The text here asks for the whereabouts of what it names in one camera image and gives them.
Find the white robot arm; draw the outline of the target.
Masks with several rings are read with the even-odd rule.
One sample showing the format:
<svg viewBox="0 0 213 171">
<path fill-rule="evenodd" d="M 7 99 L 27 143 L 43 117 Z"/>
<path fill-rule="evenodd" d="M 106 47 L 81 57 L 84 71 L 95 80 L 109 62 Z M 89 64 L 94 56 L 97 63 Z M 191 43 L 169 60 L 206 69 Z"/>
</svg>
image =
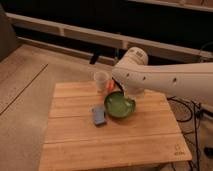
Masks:
<svg viewBox="0 0 213 171">
<path fill-rule="evenodd" d="M 213 106 L 213 62 L 152 66 L 144 50 L 132 47 L 113 67 L 112 77 L 128 95 L 149 89 Z"/>
</svg>

